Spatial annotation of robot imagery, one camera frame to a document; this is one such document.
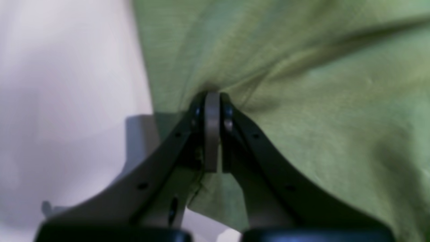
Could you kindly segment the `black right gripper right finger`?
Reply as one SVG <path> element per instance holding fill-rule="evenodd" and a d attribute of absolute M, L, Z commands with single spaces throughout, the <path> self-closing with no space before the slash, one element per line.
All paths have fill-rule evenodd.
<path fill-rule="evenodd" d="M 245 199 L 242 242 L 393 242 L 391 230 L 320 188 L 296 169 L 259 126 L 220 95 L 222 169 Z"/>

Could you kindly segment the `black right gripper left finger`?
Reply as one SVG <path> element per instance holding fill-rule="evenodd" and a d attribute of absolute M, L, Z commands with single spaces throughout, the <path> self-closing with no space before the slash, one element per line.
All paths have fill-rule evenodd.
<path fill-rule="evenodd" d="M 47 220 L 37 242 L 192 242 L 181 229 L 189 189 L 217 170 L 220 94 L 201 92 L 155 152 L 91 199 Z"/>

